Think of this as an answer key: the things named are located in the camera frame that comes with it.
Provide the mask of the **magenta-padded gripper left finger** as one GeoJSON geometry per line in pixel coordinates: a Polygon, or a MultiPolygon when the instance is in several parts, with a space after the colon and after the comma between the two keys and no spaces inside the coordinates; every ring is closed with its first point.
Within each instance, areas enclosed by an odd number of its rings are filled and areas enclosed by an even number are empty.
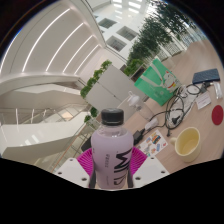
{"type": "Polygon", "coordinates": [[[92,160],[92,151],[86,150],[77,158],[68,158],[55,172],[55,175],[84,188],[94,188],[96,175],[92,160]]]}

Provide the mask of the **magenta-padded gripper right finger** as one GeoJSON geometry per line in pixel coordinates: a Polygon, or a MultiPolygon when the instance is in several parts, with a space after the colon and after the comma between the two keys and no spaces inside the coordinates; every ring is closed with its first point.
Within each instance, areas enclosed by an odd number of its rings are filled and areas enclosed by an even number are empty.
{"type": "Polygon", "coordinates": [[[140,188],[157,181],[169,172],[155,156],[147,156],[138,148],[133,149],[128,173],[128,187],[140,188]]]}

